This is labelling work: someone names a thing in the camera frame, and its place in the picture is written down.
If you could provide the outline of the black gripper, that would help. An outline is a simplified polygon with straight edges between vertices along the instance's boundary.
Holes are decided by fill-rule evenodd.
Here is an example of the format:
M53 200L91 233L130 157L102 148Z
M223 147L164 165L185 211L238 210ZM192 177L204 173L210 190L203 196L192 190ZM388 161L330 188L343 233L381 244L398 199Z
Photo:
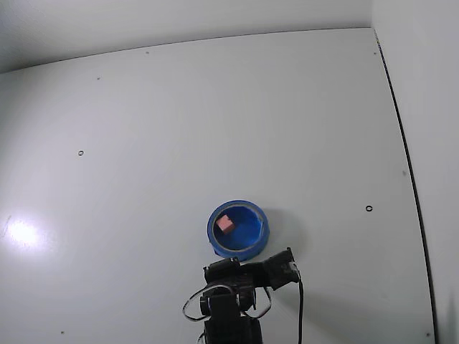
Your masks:
M222 285L204 294L232 293L240 310L256 309L257 288L270 286L270 278L263 263L241 264L238 258L227 258L203 268L207 286Z

